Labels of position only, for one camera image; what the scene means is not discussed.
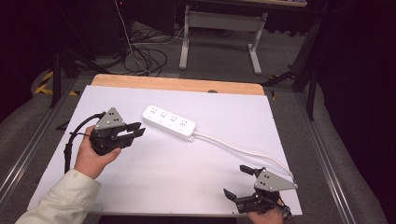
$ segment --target person's right hand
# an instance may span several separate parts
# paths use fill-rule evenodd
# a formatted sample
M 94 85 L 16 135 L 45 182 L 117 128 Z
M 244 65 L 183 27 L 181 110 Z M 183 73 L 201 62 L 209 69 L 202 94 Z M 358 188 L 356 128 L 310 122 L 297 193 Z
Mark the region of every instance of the person's right hand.
M 251 212 L 247 216 L 254 224 L 282 224 L 283 215 L 276 208 L 269 210 L 266 213 Z
M 85 131 L 87 135 L 84 135 L 81 145 L 79 146 L 74 169 L 95 179 L 102 173 L 106 165 L 114 161 L 120 155 L 121 149 L 118 147 L 104 156 L 99 156 L 91 146 L 89 135 L 92 130 L 93 126 L 88 127 Z

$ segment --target desk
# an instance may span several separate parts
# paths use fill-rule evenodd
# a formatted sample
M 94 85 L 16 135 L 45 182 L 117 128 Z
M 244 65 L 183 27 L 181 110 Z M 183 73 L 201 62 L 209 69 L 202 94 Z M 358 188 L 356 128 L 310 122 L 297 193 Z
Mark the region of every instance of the desk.
M 287 7 L 306 6 L 306 3 L 289 2 L 282 0 L 242 0 L 240 2 L 243 4 L 256 3 L 256 4 L 287 6 Z M 183 37 L 183 45 L 180 55 L 179 68 L 182 70 L 185 70 L 187 68 L 187 59 L 189 54 L 189 43 L 190 43 L 189 42 L 190 27 L 202 27 L 202 28 L 212 28 L 212 29 L 255 32 L 256 35 L 254 37 L 253 44 L 248 44 L 247 49 L 250 55 L 250 60 L 254 68 L 254 73 L 256 75 L 261 75 L 262 69 L 260 67 L 259 59 L 257 58 L 256 48 L 262 36 L 262 30 L 264 28 L 267 15 L 268 13 L 266 12 L 263 12 L 261 17 L 195 12 L 195 11 L 190 11 L 190 6 L 187 5 L 185 10 L 185 17 L 184 17 L 184 37 Z
M 128 88 L 112 88 L 118 85 Z M 156 87 L 161 90 L 148 90 Z M 180 91 L 189 87 L 195 91 Z M 222 93 L 236 92 L 238 88 L 244 93 Z M 220 93 L 198 92 L 213 89 Z M 29 207 L 35 206 L 40 196 L 62 175 L 60 164 L 64 160 L 68 133 L 94 111 L 97 113 L 100 108 L 111 106 L 118 109 L 125 122 L 142 122 L 146 131 L 99 176 L 103 188 L 92 212 L 103 215 L 236 217 L 239 216 L 236 206 L 225 198 L 222 189 L 229 189 L 239 197 L 251 195 L 256 180 L 241 173 L 239 165 L 265 166 L 288 178 L 287 173 L 282 174 L 281 168 L 263 158 L 231 151 L 198 136 L 193 142 L 185 141 L 147 125 L 141 114 L 148 105 L 175 111 L 194 120 L 197 132 L 217 136 L 251 152 L 269 155 L 287 166 L 268 100 L 258 84 L 98 75 L 81 95 L 66 134 Z M 246 114 L 249 114 L 246 118 L 235 119 Z M 77 148 L 78 144 L 75 144 L 74 157 Z M 294 215 L 302 213 L 294 189 L 283 190 L 281 195 Z

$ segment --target hazard stripe tape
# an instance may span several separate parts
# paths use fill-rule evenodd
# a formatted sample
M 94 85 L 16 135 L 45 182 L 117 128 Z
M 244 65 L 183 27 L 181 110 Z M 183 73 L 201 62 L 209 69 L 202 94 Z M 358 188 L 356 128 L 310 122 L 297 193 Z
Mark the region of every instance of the hazard stripe tape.
M 44 93 L 44 94 L 53 94 L 53 90 L 47 90 L 46 85 L 49 83 L 50 79 L 53 76 L 53 72 L 49 71 L 41 80 L 40 84 L 38 85 L 37 89 L 35 89 L 35 93 Z M 69 95 L 71 96 L 79 96 L 80 91 L 70 91 Z

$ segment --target power outlet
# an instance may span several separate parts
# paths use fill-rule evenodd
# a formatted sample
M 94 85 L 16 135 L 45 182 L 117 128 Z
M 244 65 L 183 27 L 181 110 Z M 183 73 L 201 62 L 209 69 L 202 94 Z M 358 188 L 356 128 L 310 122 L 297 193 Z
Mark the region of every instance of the power outlet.
M 195 130 L 195 122 L 189 119 L 182 118 L 155 105 L 149 105 L 142 116 L 143 121 L 149 125 L 182 139 L 194 140 L 192 133 Z

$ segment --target white jacket sleeve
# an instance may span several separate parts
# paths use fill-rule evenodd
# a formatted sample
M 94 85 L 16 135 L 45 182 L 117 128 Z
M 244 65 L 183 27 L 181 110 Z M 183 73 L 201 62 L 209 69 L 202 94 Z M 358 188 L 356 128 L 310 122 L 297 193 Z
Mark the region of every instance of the white jacket sleeve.
M 70 170 L 41 198 L 36 208 L 27 211 L 16 223 L 82 223 L 100 188 L 99 182 Z

